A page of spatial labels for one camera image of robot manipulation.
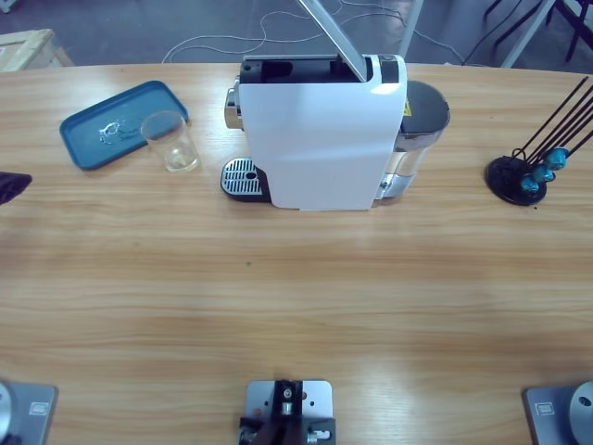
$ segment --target blue coffee capsule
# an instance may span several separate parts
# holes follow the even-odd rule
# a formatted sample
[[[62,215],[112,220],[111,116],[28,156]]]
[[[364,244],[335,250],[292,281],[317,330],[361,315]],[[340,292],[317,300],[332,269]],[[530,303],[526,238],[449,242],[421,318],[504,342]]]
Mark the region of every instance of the blue coffee capsule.
[[[539,184],[532,174],[526,174],[521,178],[521,189],[527,193],[535,193],[539,190]]]
[[[539,183],[549,183],[556,179],[556,173],[546,167],[545,164],[538,164],[532,171],[534,179]]]
[[[552,148],[546,156],[546,167],[550,170],[562,170],[566,166],[568,150],[563,146]]]

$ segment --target cable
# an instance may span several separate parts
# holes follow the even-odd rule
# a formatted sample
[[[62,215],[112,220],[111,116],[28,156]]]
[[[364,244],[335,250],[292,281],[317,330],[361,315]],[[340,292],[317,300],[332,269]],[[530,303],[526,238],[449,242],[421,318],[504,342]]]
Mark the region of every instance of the cable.
[[[511,16],[514,14],[514,12],[517,10],[517,8],[519,7],[519,5],[523,2],[523,0],[519,0],[517,2],[517,4],[514,6],[514,8],[511,10],[511,12],[509,13],[509,15],[507,17],[505,17],[497,26],[495,26],[494,28],[492,28],[489,32],[486,33],[486,35],[484,37],[482,37],[477,44],[475,44],[475,46],[473,47],[472,51],[470,52],[470,55],[468,57],[466,57],[462,62],[461,65],[465,66],[465,64],[467,63],[467,61],[470,59],[471,56],[473,56],[473,53],[475,52],[476,49],[478,49],[478,46],[480,46],[482,44],[482,42],[487,39],[492,32],[496,31],[498,28],[500,28],[508,19],[511,18]]]
[[[283,12],[283,11],[274,11],[273,13],[270,14],[287,14],[289,16],[293,16],[296,17],[298,19],[305,19],[304,17],[300,17],[297,16],[295,14],[292,14],[290,12]],[[395,14],[386,14],[383,12],[368,12],[366,14],[358,14],[357,16],[353,16],[350,17],[348,19],[342,20],[340,22],[340,25],[343,25],[345,23],[348,23],[351,20],[354,19],[359,19],[362,17],[369,17],[369,16],[388,16],[388,17],[393,17],[396,19],[401,19],[401,16],[395,15]],[[167,57],[169,58],[169,62],[172,62],[173,58],[175,57],[175,55],[181,53],[182,51],[185,51],[187,49],[209,49],[212,51],[216,51],[217,53],[223,53],[223,54],[248,54],[248,53],[252,53],[253,51],[256,51],[258,49],[260,49],[266,42],[269,43],[273,43],[273,44],[298,44],[301,42],[308,42],[310,40],[313,39],[317,39],[319,37],[323,37],[325,34],[320,32],[319,34],[315,34],[312,35],[310,37],[305,37],[303,39],[295,39],[295,40],[277,40],[277,39],[269,39],[266,33],[266,30],[264,27],[261,28],[263,30],[264,36],[263,38],[248,38],[248,37],[237,37],[234,35],[200,35],[198,37],[193,37],[192,39],[187,39],[186,41],[181,42],[180,44],[175,45],[165,56],[165,58],[163,58],[163,61],[161,63],[165,63],[165,61],[167,60]],[[197,44],[197,45],[191,45],[191,46],[184,46],[182,48],[179,48],[179,46],[187,44],[188,42],[191,42],[193,40],[196,39],[204,39],[204,38],[225,38],[225,39],[233,39],[233,40],[240,40],[240,41],[248,41],[248,42],[259,42],[259,44],[257,44],[256,46],[254,46],[253,48],[250,49],[246,49],[243,51],[225,51],[223,49],[219,49],[219,48],[215,48],[213,46],[208,46],[205,44]]]
[[[336,14],[338,14],[344,7],[344,5],[348,5],[348,6],[362,6],[362,7],[377,7],[379,9],[382,9],[383,11],[387,11],[390,14],[388,14],[387,12],[370,12],[370,13],[366,13],[366,14],[358,14],[357,16],[353,16],[350,17],[348,19],[345,19],[343,21],[340,22],[341,25],[348,23],[349,21],[353,20],[353,19],[359,19],[362,17],[369,17],[369,16],[385,16],[385,17],[393,17],[395,19],[398,19],[401,24],[403,26],[407,26],[406,21],[402,18],[401,13],[393,8],[387,7],[387,6],[382,6],[382,5],[377,5],[375,3],[355,3],[355,2],[350,2],[348,0],[337,0],[337,2],[339,3],[339,7],[336,11],[332,12],[331,14],[333,16],[335,16]],[[258,49],[260,49],[264,44],[266,43],[274,43],[274,44],[297,44],[297,43],[302,43],[302,42],[308,42],[310,40],[313,39],[317,39],[319,37],[324,36],[324,33],[319,33],[310,37],[305,37],[303,39],[295,39],[295,40],[281,40],[281,39],[269,39],[268,38],[268,34],[266,32],[266,28],[263,25],[264,21],[266,20],[267,17],[270,17],[272,15],[275,14],[285,14],[287,16],[291,16],[294,17],[296,19],[310,19],[310,17],[303,17],[303,16],[299,16],[297,14],[293,14],[292,12],[287,12],[287,11],[272,11],[269,12],[267,14],[265,14],[259,21],[259,26],[261,28],[261,31],[263,32],[263,37],[261,38],[255,38],[255,37],[239,37],[236,35],[198,35],[196,37],[192,37],[189,39],[186,39],[180,43],[178,43],[177,45],[175,45],[173,48],[171,48],[167,54],[165,55],[165,57],[161,60],[161,63],[171,63],[173,61],[173,58],[181,53],[182,51],[186,51],[188,49],[207,49],[210,51],[216,51],[217,53],[223,53],[223,54],[234,54],[234,55],[241,55],[241,54],[248,54],[248,53],[252,53],[254,51],[257,51]],[[451,45],[448,44],[443,44],[442,42],[438,42],[437,40],[433,39],[432,37],[423,34],[422,32],[416,31],[414,30],[414,33],[416,35],[418,35],[419,37],[422,37],[423,39],[427,40],[428,42],[434,44],[434,45],[438,45],[441,46],[443,48],[448,49],[453,55],[455,55],[455,57],[459,60],[459,62],[463,63],[464,61],[467,62],[467,59],[463,59],[463,56]],[[242,41],[242,42],[259,42],[256,46],[254,46],[253,48],[249,48],[243,51],[227,51],[227,50],[223,50],[223,49],[219,49],[216,48],[214,46],[209,46],[206,44],[196,44],[196,45],[189,45],[189,46],[184,46],[186,44],[189,44],[190,42],[196,41],[196,40],[201,40],[201,39],[231,39],[231,40],[238,40],[238,41]]]
[[[433,39],[432,37],[429,37],[426,34],[422,34],[420,31],[414,30],[414,34],[422,37],[423,39],[426,39],[427,41],[429,41],[432,44],[435,44],[437,46],[441,46],[443,48],[448,49],[451,53],[453,53],[455,55],[455,57],[460,61],[460,63],[463,63],[463,56],[450,44],[443,44],[442,42],[438,42],[437,40]]]

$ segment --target white cable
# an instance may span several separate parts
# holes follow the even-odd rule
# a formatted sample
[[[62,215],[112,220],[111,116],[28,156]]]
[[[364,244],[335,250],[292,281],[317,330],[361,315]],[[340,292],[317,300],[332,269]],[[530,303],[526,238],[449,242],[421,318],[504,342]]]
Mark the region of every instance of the white cable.
[[[288,14],[290,16],[293,16],[293,14],[292,13],[289,13],[289,12],[285,12],[285,14]],[[395,14],[386,14],[386,13],[383,13],[383,12],[367,12],[366,14],[358,14],[357,16],[353,16],[353,17],[350,17],[348,19],[345,19],[345,20],[343,20],[343,21],[340,22],[340,25],[343,25],[344,23],[348,23],[349,21],[351,21],[353,19],[359,19],[361,17],[369,17],[369,16],[388,16],[388,17],[394,17],[394,18],[399,19],[399,16],[396,16]],[[241,41],[259,42],[259,44],[256,45],[256,46],[254,46],[253,48],[246,49],[246,50],[243,50],[243,51],[225,51],[223,49],[215,48],[213,46],[208,46],[208,45],[205,45],[205,44],[202,44],[202,45],[201,44],[196,44],[196,45],[184,46],[183,48],[175,49],[172,52],[170,51],[169,53],[167,53],[166,57],[168,57],[169,58],[169,62],[171,62],[172,59],[173,59],[173,57],[176,54],[179,54],[182,51],[185,51],[186,49],[210,49],[212,51],[216,51],[218,53],[223,53],[223,54],[248,54],[248,53],[252,53],[253,51],[256,51],[257,49],[261,48],[263,46],[263,44],[266,43],[266,42],[270,42],[270,43],[273,43],[273,44],[298,44],[298,43],[302,43],[302,42],[308,42],[310,40],[317,39],[317,38],[322,37],[322,36],[325,35],[324,33],[321,32],[319,34],[312,35],[310,37],[305,37],[303,39],[278,40],[278,39],[269,39],[267,37],[267,33],[265,31],[265,28],[262,28],[262,30],[264,32],[264,38],[263,39],[261,39],[261,38],[257,39],[257,38],[237,37],[237,36],[233,36],[233,35],[223,35],[223,36],[204,36],[204,35],[201,35],[201,36],[197,37],[197,38],[221,37],[221,38],[241,40]]]
[[[438,42],[437,40],[433,39],[432,37],[426,35],[426,34],[422,34],[420,31],[416,31],[414,30],[414,33],[419,35],[420,37],[422,37],[423,39],[426,39],[427,41],[429,41],[432,44],[435,44],[437,46],[440,46],[442,48],[446,48],[448,49],[451,53],[453,53],[455,55],[456,58],[459,59],[460,62],[463,62],[463,56],[450,44],[443,44],[442,42]]]
[[[392,14],[387,14],[386,12],[370,12],[370,13],[366,13],[366,14],[359,14],[357,16],[353,16],[350,17],[348,19],[345,19],[343,21],[340,22],[341,25],[353,20],[353,19],[359,19],[362,17],[369,17],[369,16],[387,16],[387,17],[393,17],[395,19],[398,19],[402,25],[407,26],[407,23],[405,22],[405,20],[401,17],[401,13],[396,10],[396,9],[392,9],[390,7],[387,6],[382,6],[382,5],[377,5],[374,3],[354,3],[354,2],[350,2],[348,0],[337,0],[338,3],[340,4],[339,8],[332,13],[332,15],[336,15],[337,13],[339,13],[342,8],[344,7],[344,5],[349,5],[349,6],[363,6],[363,7],[378,7],[380,9],[382,9],[383,11],[388,11]],[[268,34],[266,33],[266,28],[263,25],[263,22],[265,21],[265,19],[267,17],[270,17],[272,15],[275,14],[285,14],[287,16],[291,16],[294,17],[295,19],[310,19],[310,17],[303,17],[303,16],[299,16],[297,14],[293,14],[292,12],[287,12],[287,11],[272,11],[269,12],[267,14],[265,14],[259,21],[259,26],[263,32],[263,37],[261,38],[255,38],[255,37],[239,37],[236,35],[198,35],[196,37],[192,37],[189,39],[186,39],[180,43],[178,43],[177,45],[175,45],[173,48],[171,48],[167,54],[165,55],[165,57],[162,59],[161,63],[166,63],[167,61],[169,61],[169,63],[172,62],[173,58],[181,53],[182,51],[185,51],[187,49],[208,49],[211,51],[216,51],[218,53],[223,53],[223,54],[234,54],[234,55],[241,55],[241,54],[248,54],[248,53],[252,53],[254,51],[257,51],[258,49],[260,49],[264,44],[266,44],[267,42],[269,43],[275,43],[275,44],[297,44],[297,43],[302,43],[302,42],[308,42],[310,40],[313,39],[317,39],[319,37],[324,36],[325,34],[323,33],[319,33],[310,37],[305,37],[303,39],[295,39],[295,40],[282,40],[282,39],[269,39],[268,38]],[[422,32],[416,31],[414,30],[414,33],[420,37],[422,37],[423,39],[429,41],[430,43],[434,44],[434,45],[438,45],[441,46],[443,48],[448,49],[449,51],[451,51],[452,54],[455,55],[455,57],[462,62],[463,61],[463,57],[461,56],[461,54],[451,45],[448,44],[443,44],[442,42],[438,42],[437,40],[433,39],[432,37],[423,34]],[[212,38],[216,38],[216,39],[231,39],[231,40],[238,40],[238,41],[242,41],[242,42],[259,42],[259,44],[257,44],[256,46],[254,46],[253,48],[250,49],[246,49],[243,51],[226,51],[223,49],[219,49],[219,48],[215,48],[214,46],[209,46],[206,44],[196,44],[196,45],[190,45],[190,46],[184,46],[190,42],[193,42],[195,40],[200,40],[200,39],[212,39]]]

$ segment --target wooden crate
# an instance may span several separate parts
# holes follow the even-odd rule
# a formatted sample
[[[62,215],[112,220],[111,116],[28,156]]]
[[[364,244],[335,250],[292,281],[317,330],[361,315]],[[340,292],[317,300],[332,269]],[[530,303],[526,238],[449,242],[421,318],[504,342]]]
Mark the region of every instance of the wooden crate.
[[[52,30],[0,35],[0,72],[73,65]]]

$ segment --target drip tray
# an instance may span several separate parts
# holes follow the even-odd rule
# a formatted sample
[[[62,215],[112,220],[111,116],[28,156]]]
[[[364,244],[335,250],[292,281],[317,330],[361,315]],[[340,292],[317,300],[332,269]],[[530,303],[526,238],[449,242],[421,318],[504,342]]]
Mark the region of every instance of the drip tray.
[[[238,158],[222,169],[221,187],[224,193],[239,201],[270,202],[261,190],[258,171],[251,158]]]

